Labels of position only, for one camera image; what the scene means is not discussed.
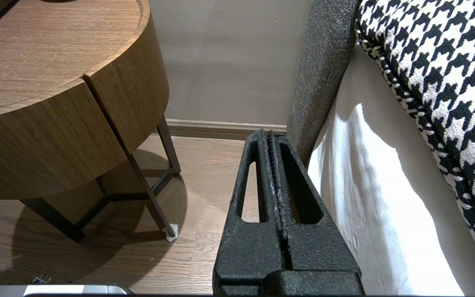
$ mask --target black and white houndstooth fabric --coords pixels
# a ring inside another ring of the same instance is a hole
[[[475,239],[475,0],[362,0],[356,26]]]

